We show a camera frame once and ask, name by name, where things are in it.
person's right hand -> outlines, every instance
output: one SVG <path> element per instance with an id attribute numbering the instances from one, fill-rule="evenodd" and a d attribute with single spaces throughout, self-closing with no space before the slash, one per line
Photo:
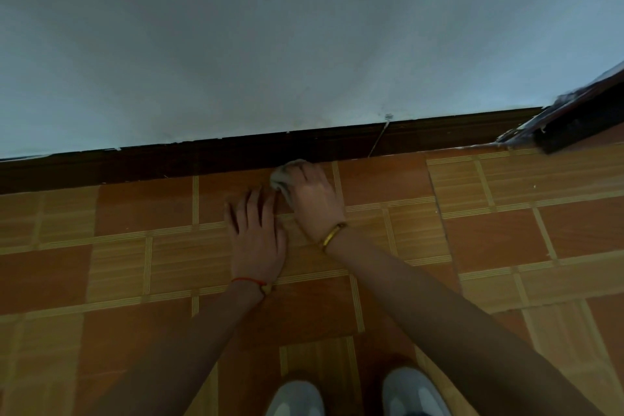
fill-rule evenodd
<path id="1" fill-rule="evenodd" d="M 320 165 L 302 162 L 286 170 L 293 182 L 288 189 L 293 199 L 294 218 L 318 243 L 337 224 L 346 221 L 343 208 Z"/>

forearm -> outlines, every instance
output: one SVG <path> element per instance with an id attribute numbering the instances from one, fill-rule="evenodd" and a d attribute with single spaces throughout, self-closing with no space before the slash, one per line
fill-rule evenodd
<path id="1" fill-rule="evenodd" d="M 89 416 L 181 416 L 238 322 L 262 299 L 258 286 L 234 282 L 181 329 L 170 331 L 93 408 Z"/>
<path id="2" fill-rule="evenodd" d="M 376 296 L 483 416 L 600 414 L 557 369 L 485 312 L 354 229 L 341 231 L 326 251 Z"/>

baseboard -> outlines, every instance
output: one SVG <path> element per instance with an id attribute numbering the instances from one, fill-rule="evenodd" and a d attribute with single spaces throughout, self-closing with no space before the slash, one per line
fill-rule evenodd
<path id="1" fill-rule="evenodd" d="M 372 155 L 490 143 L 541 111 L 529 108 L 393 122 Z M 383 123 L 355 125 L 3 161 L 0 194 L 273 168 L 295 158 L 314 162 L 365 158 L 383 127 Z"/>

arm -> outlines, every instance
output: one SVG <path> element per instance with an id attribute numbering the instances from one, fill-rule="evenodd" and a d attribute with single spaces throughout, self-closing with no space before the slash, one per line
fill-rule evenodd
<path id="1" fill-rule="evenodd" d="M 275 227 L 271 195 L 258 213 L 260 190 L 238 203 L 234 217 L 229 204 L 225 223 L 232 242 L 233 278 L 271 284 L 286 256 L 286 233 Z M 237 324 L 263 294 L 251 281 L 231 282 L 225 292 L 187 325 L 171 330 L 153 345 L 89 416 L 179 416 L 184 414 L 208 377 Z"/>
<path id="2" fill-rule="evenodd" d="M 345 220 L 321 168 L 289 169 L 295 217 L 316 242 Z M 350 270 L 482 415 L 600 413 L 525 342 L 436 279 L 347 227 L 326 252 Z"/>

gray cloth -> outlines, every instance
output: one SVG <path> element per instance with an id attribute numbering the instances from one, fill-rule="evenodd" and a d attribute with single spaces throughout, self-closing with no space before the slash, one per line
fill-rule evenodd
<path id="1" fill-rule="evenodd" d="M 288 206 L 290 206 L 291 209 L 294 209 L 294 207 L 292 203 L 293 200 L 290 197 L 290 191 L 288 191 L 288 186 L 292 184 L 292 180 L 290 178 L 290 175 L 286 171 L 286 167 L 292 164 L 299 164 L 299 163 L 305 163 L 305 160 L 299 159 L 299 160 L 289 161 L 288 163 L 280 166 L 279 168 L 276 168 L 275 171 L 271 173 L 271 187 L 275 191 L 280 191 L 284 195 L 284 198 L 286 199 L 286 202 L 288 203 Z"/>

